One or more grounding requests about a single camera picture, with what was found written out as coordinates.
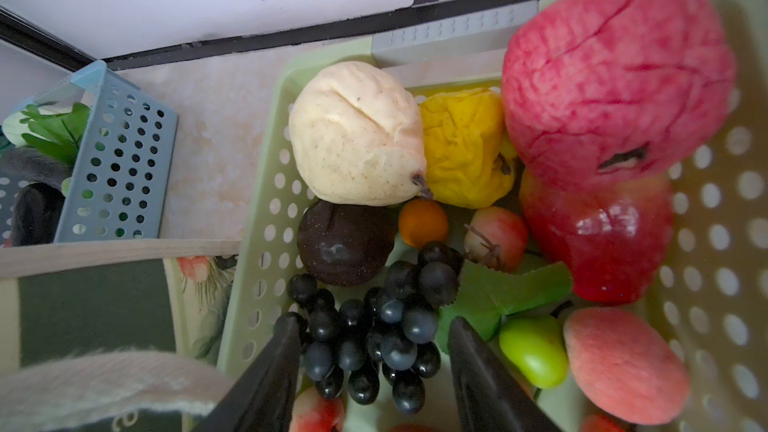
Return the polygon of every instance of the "wooden strip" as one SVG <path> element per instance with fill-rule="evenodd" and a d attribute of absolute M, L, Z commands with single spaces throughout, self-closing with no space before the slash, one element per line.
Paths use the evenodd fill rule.
<path fill-rule="evenodd" d="M 0 248 L 0 279 L 119 264 L 152 258 L 223 255 L 240 251 L 239 240 L 142 238 Z"/>

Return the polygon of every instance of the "pink flower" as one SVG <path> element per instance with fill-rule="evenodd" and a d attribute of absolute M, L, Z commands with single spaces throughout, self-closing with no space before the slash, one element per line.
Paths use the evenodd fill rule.
<path fill-rule="evenodd" d="M 208 257 L 178 257 L 176 261 L 181 267 L 181 273 L 192 282 L 204 282 L 210 273 Z"/>

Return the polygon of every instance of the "lime green fruit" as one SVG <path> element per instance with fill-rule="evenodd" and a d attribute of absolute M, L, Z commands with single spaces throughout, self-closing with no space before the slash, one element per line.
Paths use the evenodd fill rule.
<path fill-rule="evenodd" d="M 568 355 L 560 323 L 549 315 L 514 318 L 498 336 L 502 352 L 538 388 L 560 385 L 568 375 Z"/>

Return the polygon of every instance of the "white vegetable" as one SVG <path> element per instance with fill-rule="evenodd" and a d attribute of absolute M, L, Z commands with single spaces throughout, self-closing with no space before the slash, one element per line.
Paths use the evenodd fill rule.
<path fill-rule="evenodd" d="M 57 107 L 57 106 L 40 106 L 38 107 L 40 113 L 44 116 L 52 116 L 63 113 L 72 112 L 72 107 Z M 24 147 L 27 142 L 22 138 L 22 134 L 32 134 L 34 136 L 44 139 L 36 133 L 29 131 L 29 124 L 22 124 L 21 120 L 26 116 L 21 112 L 14 112 L 10 116 L 6 117 L 2 122 L 2 133 L 8 141 L 16 147 Z"/>
<path fill-rule="evenodd" d="M 336 204 L 389 206 L 422 189 L 424 130 L 416 101 L 394 77 L 364 62 L 315 76 L 289 118 L 304 182 Z"/>

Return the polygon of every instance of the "gray basket handle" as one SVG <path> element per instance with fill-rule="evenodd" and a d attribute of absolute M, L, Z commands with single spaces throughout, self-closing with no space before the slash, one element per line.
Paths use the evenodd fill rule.
<path fill-rule="evenodd" d="M 373 36 L 380 67 L 504 49 L 512 34 L 538 12 L 538 1 L 488 9 Z"/>

